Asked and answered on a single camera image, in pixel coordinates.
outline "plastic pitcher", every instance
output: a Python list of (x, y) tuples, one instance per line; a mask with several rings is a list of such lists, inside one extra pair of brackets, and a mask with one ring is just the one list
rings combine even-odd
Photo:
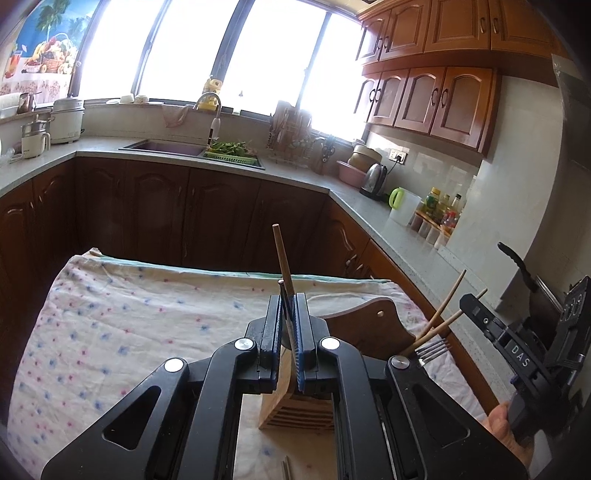
[(422, 198), (413, 192), (399, 187), (390, 194), (389, 205), (392, 208), (390, 218), (400, 225), (407, 226), (413, 219), (413, 215)]

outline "fork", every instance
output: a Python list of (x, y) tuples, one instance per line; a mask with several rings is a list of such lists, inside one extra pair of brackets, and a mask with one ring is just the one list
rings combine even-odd
[(417, 349), (416, 354), (418, 356), (419, 365), (421, 367), (425, 367), (425, 365), (427, 365), (429, 362), (432, 362), (437, 357), (443, 355), (445, 352), (448, 352), (450, 348), (451, 345), (447, 339), (443, 338), (437, 342), (431, 343), (430, 345)]

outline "kitchen sink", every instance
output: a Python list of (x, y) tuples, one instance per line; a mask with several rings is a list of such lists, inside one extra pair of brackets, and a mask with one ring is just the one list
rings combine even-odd
[(142, 140), (127, 147), (122, 147), (120, 150), (132, 150), (137, 152), (151, 152), (151, 153), (164, 153), (169, 155), (179, 155), (181, 157), (190, 158), (202, 158), (204, 160), (218, 161), (223, 163), (234, 163), (242, 165), (243, 167), (257, 168), (259, 170), (265, 170), (265, 167), (261, 165), (261, 162), (256, 159), (253, 165), (243, 164), (238, 161), (232, 160), (221, 160), (218, 158), (205, 157), (205, 148), (203, 145), (194, 145), (189, 143), (181, 142), (167, 142), (162, 140)]

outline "human hand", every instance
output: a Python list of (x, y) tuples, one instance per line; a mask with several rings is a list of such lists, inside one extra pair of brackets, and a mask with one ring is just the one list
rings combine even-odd
[(504, 402), (492, 409), (488, 418), (482, 424), (491, 432), (497, 440), (505, 445), (526, 468), (530, 467), (531, 459), (534, 456), (534, 442), (522, 446), (515, 440), (507, 419), (509, 402)]

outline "electric kettle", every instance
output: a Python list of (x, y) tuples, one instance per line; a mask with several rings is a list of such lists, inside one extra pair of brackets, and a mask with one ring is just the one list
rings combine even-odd
[(372, 165), (363, 179), (363, 186), (359, 190), (362, 195), (373, 200), (379, 200), (379, 191), (384, 185), (388, 169), (380, 163)]

